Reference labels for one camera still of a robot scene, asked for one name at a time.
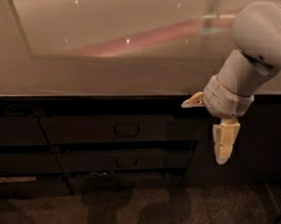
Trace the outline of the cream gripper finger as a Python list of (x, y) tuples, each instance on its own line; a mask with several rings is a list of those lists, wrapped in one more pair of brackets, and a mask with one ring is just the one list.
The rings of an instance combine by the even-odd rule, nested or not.
[(219, 124), (213, 125), (214, 152), (218, 164), (224, 165), (229, 161), (239, 132), (240, 123), (237, 118), (222, 118)]
[(183, 101), (182, 108), (188, 109), (192, 107), (200, 107), (203, 106), (203, 92), (197, 92), (194, 95), (192, 95), (189, 99), (186, 101)]

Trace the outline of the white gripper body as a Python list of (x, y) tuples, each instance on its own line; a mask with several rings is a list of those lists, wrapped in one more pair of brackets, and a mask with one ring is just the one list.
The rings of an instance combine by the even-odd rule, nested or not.
[(241, 97), (221, 84), (214, 76), (204, 88), (203, 102), (211, 116), (223, 119), (241, 117), (254, 101), (254, 96)]

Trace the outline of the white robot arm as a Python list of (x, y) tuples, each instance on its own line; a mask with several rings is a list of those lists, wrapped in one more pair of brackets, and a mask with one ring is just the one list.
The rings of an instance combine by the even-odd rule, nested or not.
[(240, 131), (239, 118), (261, 85), (281, 71), (281, 5), (252, 3), (236, 15), (232, 37), (237, 48), (204, 90), (182, 103), (184, 109), (204, 106), (220, 118), (213, 126), (217, 163), (229, 161)]

